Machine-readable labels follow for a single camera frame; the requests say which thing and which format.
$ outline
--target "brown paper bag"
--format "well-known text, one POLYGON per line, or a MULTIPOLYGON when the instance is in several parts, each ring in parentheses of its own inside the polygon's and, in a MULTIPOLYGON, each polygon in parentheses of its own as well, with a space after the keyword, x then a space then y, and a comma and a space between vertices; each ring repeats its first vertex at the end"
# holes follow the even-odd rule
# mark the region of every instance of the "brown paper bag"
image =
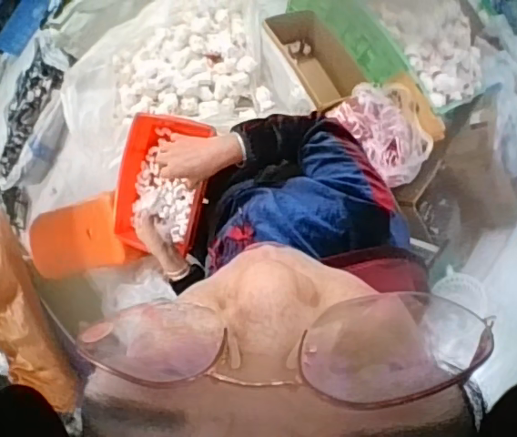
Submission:
POLYGON ((19 241, 1 208, 0 350, 13 383, 38 390, 59 412, 76 407, 78 380, 51 335, 19 241))

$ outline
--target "wrist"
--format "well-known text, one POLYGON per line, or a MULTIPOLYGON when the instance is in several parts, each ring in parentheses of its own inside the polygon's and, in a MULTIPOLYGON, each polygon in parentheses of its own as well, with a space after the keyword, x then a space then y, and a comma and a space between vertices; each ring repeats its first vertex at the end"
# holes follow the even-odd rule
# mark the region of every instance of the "wrist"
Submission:
POLYGON ((222 168, 243 164, 246 160, 246 151, 242 138, 238 134, 230 133, 222 137, 220 162, 222 168))
POLYGON ((176 246, 172 243, 162 242, 151 253, 156 257, 164 272, 179 271, 188 265, 188 262, 180 255, 176 246))

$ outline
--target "eyeglass frame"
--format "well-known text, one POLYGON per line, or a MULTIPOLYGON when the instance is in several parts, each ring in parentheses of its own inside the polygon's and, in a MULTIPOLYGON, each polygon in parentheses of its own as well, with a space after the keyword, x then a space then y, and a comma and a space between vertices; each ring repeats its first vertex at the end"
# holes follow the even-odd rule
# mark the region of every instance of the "eyeglass frame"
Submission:
MULTIPOLYGON (((312 328, 312 325, 303 331, 303 334, 301 335, 301 338, 300 338, 300 344, 299 344, 298 353, 297 353, 298 367, 297 367, 297 374, 295 375, 294 381, 247 382, 247 381, 238 380, 236 378, 231 378, 227 375, 223 375, 223 374, 220 374, 219 372, 217 372, 216 368, 217 368, 218 364, 220 363, 220 361, 224 358, 224 354, 225 354, 226 350, 228 349, 228 328, 227 327, 225 327, 222 332, 222 341, 221 341, 220 347, 218 348, 216 358, 208 365, 208 367, 205 370, 199 372, 195 376, 192 376, 189 378, 184 378, 183 380, 154 382, 154 381, 146 381, 143 379, 139 379, 138 377, 129 375, 122 371, 118 371, 110 366, 107 366, 99 361, 96 361, 95 359, 91 358, 88 355, 88 353, 84 352, 83 348, 79 347, 78 344, 76 345, 76 349, 78 350, 79 354, 84 359, 86 359, 87 361, 89 361, 91 364, 98 367, 99 369, 106 371, 107 373, 110 373, 114 376, 117 376, 118 378, 121 378, 125 381, 132 382, 137 385, 141 385, 143 387, 148 387, 150 389, 163 390, 163 389, 168 389, 168 388, 180 387, 180 386, 190 384, 193 381, 197 381, 203 377, 209 377, 209 378, 213 379, 214 381, 224 382, 226 384, 230 384, 230 385, 234 385, 234 386, 238 386, 238 387, 247 387, 247 388, 254 388, 254 389, 265 389, 265 388, 269 388, 269 387, 293 387, 293 388, 307 387, 307 388, 311 389, 312 391, 314 391, 320 398, 324 399, 325 401, 327 401, 331 404, 338 405, 340 407, 344 407, 344 408, 347 407, 347 408, 350 408, 355 411, 375 411, 375 410, 382 410, 382 409, 389 408, 389 407, 395 407, 395 406, 403 405, 405 403, 410 403, 410 402, 418 401, 420 399, 429 397, 440 391, 444 391, 444 390, 452 387, 453 385, 464 384, 464 383, 466 383, 466 381, 469 380, 471 375, 477 369, 479 369, 483 365, 483 363, 486 362, 492 356, 493 350, 495 349, 495 339, 494 339, 493 332, 492 332, 493 324, 496 320, 495 316, 489 316, 486 318, 482 318, 482 317, 478 316, 476 313, 474 313, 473 311, 469 310, 466 307, 463 307, 462 305, 460 305, 452 300, 448 300, 448 299, 445 299, 443 297, 436 296, 436 295, 431 295, 429 293, 422 293, 422 292, 417 292, 417 291, 396 291, 396 292, 384 294, 384 296, 387 296, 387 295, 390 295, 390 296, 395 296, 395 295, 396 296, 398 296, 398 295, 415 296, 416 295, 416 296, 422 296, 422 297, 426 297, 427 295, 429 295, 432 298, 435 298, 437 300, 447 301, 448 303, 450 303, 452 305, 455 305, 465 311, 468 311, 477 320, 480 320, 481 322, 483 322, 484 329, 481 334, 477 350, 473 354, 473 359, 471 360, 471 364, 465 370, 463 370, 459 374, 449 378, 447 381, 441 382, 440 384, 437 384, 429 389, 425 389, 425 390, 419 391, 414 394, 400 396, 398 398, 394 398, 392 400, 387 400, 387 401, 354 402, 354 401, 344 401, 341 399, 334 398, 333 396, 331 396, 331 395, 321 391, 317 387, 315 387, 314 384, 309 382, 309 379, 305 377, 305 374, 303 371, 303 366, 301 364, 301 357, 303 356, 305 338, 307 337, 309 330, 312 328), (485 336, 485 335, 487 335, 487 337, 488 337, 487 342, 484 342, 484 340, 483 340, 483 336, 485 336), (484 355, 482 355, 479 359, 477 359, 477 357, 480 356, 480 350, 482 349, 483 344, 485 344, 488 347, 488 350, 484 355)), ((359 296, 357 298, 343 300, 341 302, 335 303, 335 304, 331 305, 330 307, 328 307, 327 309, 325 309, 318 316, 317 320, 319 318, 323 317, 327 312, 329 312, 332 309, 335 309, 339 306, 346 305, 355 300, 365 300, 365 299, 369 299, 369 298, 377 298, 378 296, 382 296, 382 295, 359 296)), ((145 303, 145 304, 138 304, 135 307, 138 307, 141 305, 148 305, 151 303, 156 303, 156 301, 152 301, 152 302, 145 303)), ((172 300, 167 300, 167 303, 172 304, 175 302, 172 300)), ((130 308, 127 308, 124 310, 131 310, 132 308, 135 308, 135 307, 130 307, 130 308)), ((85 330, 83 332, 81 332, 78 335, 78 337, 80 337, 84 332, 85 332, 85 330)))

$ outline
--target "white cuff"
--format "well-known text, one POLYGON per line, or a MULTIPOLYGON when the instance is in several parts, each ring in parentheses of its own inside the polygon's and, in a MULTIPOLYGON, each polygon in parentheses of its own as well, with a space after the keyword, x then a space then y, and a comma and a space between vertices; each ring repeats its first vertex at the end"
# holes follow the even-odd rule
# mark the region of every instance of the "white cuff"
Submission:
POLYGON ((232 132, 232 134, 234 134, 234 136, 237 138, 238 145, 240 146, 240 152, 242 153, 242 162, 238 163, 237 167, 242 168, 244 167, 244 164, 247 162, 247 148, 244 145, 244 140, 242 139, 240 134, 238 134, 237 132, 232 132))

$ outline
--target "orange plastic basket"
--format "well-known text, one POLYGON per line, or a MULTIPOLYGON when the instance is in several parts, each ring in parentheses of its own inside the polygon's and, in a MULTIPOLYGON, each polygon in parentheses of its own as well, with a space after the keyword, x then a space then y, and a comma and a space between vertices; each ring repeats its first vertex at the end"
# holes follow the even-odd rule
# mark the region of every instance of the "orange plastic basket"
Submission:
POLYGON ((113 192, 40 214, 30 227, 32 261, 40 275, 61 279, 143 257, 119 240, 113 223, 113 192))
MULTIPOLYGON (((128 246, 144 251, 147 251, 147 248, 137 237, 131 225, 133 204, 137 200, 135 184, 137 182, 137 175, 141 172, 141 163, 146 158, 147 152, 152 147, 157 146, 159 141, 156 129, 164 127, 173 133, 189 137, 207 138, 216 135, 216 131, 212 126, 184 118, 153 116, 151 114, 137 114, 134 118, 119 171, 119 181, 117 182, 115 234, 128 246)), ((206 185, 207 183, 204 181, 196 189, 188 222, 188 231, 184 237, 184 242, 177 244, 177 249, 183 256, 186 256, 191 251, 194 244, 202 202, 206 194, 206 185)))

